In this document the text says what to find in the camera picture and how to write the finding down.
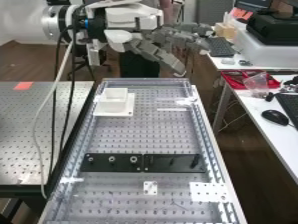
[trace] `small white label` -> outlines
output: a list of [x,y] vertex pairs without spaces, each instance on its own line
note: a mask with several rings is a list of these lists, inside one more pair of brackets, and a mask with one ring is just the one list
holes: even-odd
[[157,182],[145,181],[144,182],[144,195],[157,195]]

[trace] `floor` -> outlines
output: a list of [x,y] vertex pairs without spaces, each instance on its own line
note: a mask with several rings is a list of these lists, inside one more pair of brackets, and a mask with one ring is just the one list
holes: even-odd
[[[107,64],[111,65],[112,72],[107,67],[96,68],[99,83],[103,78],[117,77],[118,74],[117,54],[109,51],[108,58]],[[0,47],[0,81],[52,81],[53,61],[53,46],[9,42]],[[188,77],[197,85],[212,122],[221,94],[221,87],[214,89],[213,84],[220,74],[208,58],[198,55],[189,56],[188,70]],[[170,77],[166,71],[161,74],[162,77]],[[76,73],[76,79],[91,80],[87,69]],[[242,113],[241,106],[233,104],[226,113],[226,122]],[[248,222],[298,224],[298,186],[250,119],[244,117],[222,130],[217,141]],[[20,208],[13,223],[37,223],[37,217],[25,205]]]

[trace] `computer mouse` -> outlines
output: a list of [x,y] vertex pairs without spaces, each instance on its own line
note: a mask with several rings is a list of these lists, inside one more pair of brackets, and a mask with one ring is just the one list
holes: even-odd
[[277,110],[266,110],[262,112],[262,117],[265,119],[267,119],[269,121],[279,124],[279,125],[283,125],[283,126],[287,126],[289,125],[289,118],[287,116],[277,111]]

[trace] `desk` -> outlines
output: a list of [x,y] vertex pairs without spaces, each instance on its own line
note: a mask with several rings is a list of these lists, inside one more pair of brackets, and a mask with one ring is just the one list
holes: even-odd
[[[28,90],[13,90],[16,82],[0,83],[0,195],[13,197],[25,195],[32,187],[40,194],[40,165],[32,140],[32,119],[51,82],[35,82]],[[93,82],[76,82],[72,113],[69,117],[65,142],[77,121],[89,95]],[[61,82],[57,87],[56,107],[56,152],[55,163],[65,120],[71,91],[71,82]],[[43,151],[45,183],[48,180],[51,158],[52,99],[48,101],[36,125],[36,136]]]
[[[294,75],[274,76],[278,81],[290,80],[293,77]],[[248,115],[250,116],[257,128],[260,129],[260,132],[262,133],[271,149],[274,150],[282,164],[285,165],[294,181],[298,184],[298,131],[291,126],[283,127],[269,122],[261,116],[261,113],[270,109],[285,113],[285,110],[282,109],[282,106],[279,105],[275,98],[271,102],[266,102],[264,99],[256,99],[249,96],[248,90],[234,90],[230,88],[229,84],[225,83],[216,120],[213,123],[214,133],[217,134],[221,128],[232,93],[236,95]]]
[[208,54],[209,59],[212,60],[217,70],[275,70],[275,71],[298,71],[298,66],[297,67],[267,67],[267,66],[241,66],[240,65],[240,60],[246,60],[245,56],[242,54],[236,54],[234,55],[234,65],[226,65],[221,63],[221,60],[224,57],[212,57],[210,54]]

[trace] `metal table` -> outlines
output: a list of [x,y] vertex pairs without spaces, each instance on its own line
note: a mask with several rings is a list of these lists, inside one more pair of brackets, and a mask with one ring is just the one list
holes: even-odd
[[[37,107],[45,98],[52,83],[35,82],[29,89],[15,90],[17,84],[16,82],[0,83],[0,195],[3,197],[9,197],[16,192],[20,196],[32,190],[32,186],[37,186],[36,189],[40,192],[39,157],[33,146],[31,127]],[[92,85],[93,82],[76,83],[65,142],[91,93]],[[71,82],[61,82],[57,87],[55,163],[69,91]],[[52,99],[40,113],[36,125],[36,136],[43,150],[45,183],[51,158],[51,127]]]
[[[104,88],[136,94],[133,117],[95,117],[96,96],[40,223],[246,224],[196,87],[186,79],[107,79],[97,95]],[[206,172],[80,172],[87,153],[200,153]],[[157,195],[144,193],[145,181]]]

